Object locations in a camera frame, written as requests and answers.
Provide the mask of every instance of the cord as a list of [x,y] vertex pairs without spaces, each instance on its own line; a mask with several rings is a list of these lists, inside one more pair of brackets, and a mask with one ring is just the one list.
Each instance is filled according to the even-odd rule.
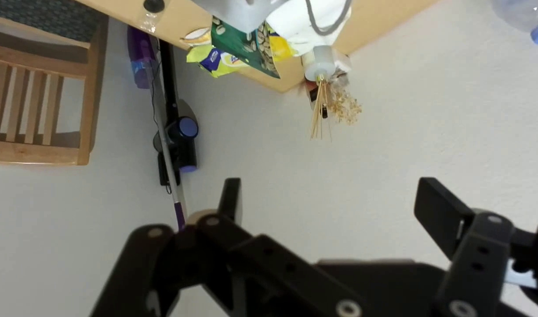
[[352,4],[354,4],[354,0],[345,0],[345,6],[343,6],[343,11],[342,11],[340,18],[331,27],[321,28],[319,23],[317,23],[315,11],[312,7],[312,0],[306,0],[308,18],[310,18],[312,28],[322,37],[328,37],[328,35],[335,34],[342,27],[342,23],[347,20],[347,14],[350,13]]
[[175,213],[176,213],[176,224],[178,229],[183,231],[185,227],[185,210],[183,210],[183,192],[178,187],[176,182],[176,171],[173,168],[173,161],[171,161],[171,152],[168,146],[168,134],[166,134],[166,95],[161,92],[159,85],[161,85],[161,72],[157,65],[152,65],[152,62],[148,62],[148,80],[150,80],[150,88],[152,88],[152,108],[154,108],[154,122],[159,127],[159,134],[161,134],[161,141],[162,141],[162,152],[164,152],[164,162],[166,162],[166,169],[168,169],[168,178],[169,178],[169,185],[171,185],[171,198],[175,203]]

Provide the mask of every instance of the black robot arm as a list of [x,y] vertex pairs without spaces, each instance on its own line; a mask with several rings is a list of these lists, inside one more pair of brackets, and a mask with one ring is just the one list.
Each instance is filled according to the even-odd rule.
[[180,293],[203,286],[233,317],[489,317],[523,316],[500,301],[512,271],[538,305],[538,231],[475,213],[433,178],[419,185],[415,217],[452,261],[310,264],[234,219],[240,180],[227,180],[219,213],[175,235],[146,226],[129,238],[92,317],[168,317]]

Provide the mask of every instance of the purple object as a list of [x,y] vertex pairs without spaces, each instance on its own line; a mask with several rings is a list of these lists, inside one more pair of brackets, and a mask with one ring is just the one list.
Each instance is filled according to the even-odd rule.
[[146,67],[155,67],[157,58],[152,50],[150,35],[129,27],[127,32],[129,57],[138,88],[150,90],[150,80]]

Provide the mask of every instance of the wooden table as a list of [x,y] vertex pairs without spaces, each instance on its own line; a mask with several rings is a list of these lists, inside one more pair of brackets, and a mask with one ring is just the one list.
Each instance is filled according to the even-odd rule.
[[[78,0],[115,20],[138,27],[143,13],[143,0]],[[347,23],[336,48],[342,53],[354,53],[364,44],[379,39],[400,23],[435,4],[437,0],[354,0],[354,14]],[[169,0],[159,21],[155,37],[189,50],[182,41],[189,32],[212,25],[212,16],[192,0]],[[270,87],[277,92],[289,92],[305,81],[299,58],[278,64],[282,80],[273,80],[255,69],[241,71],[243,76]]]

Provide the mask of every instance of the wooden chair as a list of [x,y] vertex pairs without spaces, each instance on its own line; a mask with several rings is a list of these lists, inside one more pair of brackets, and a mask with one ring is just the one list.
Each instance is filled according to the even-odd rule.
[[[90,162],[108,43],[101,18],[90,46],[34,43],[0,32],[0,162]],[[81,80],[80,131],[57,132],[62,88]]]

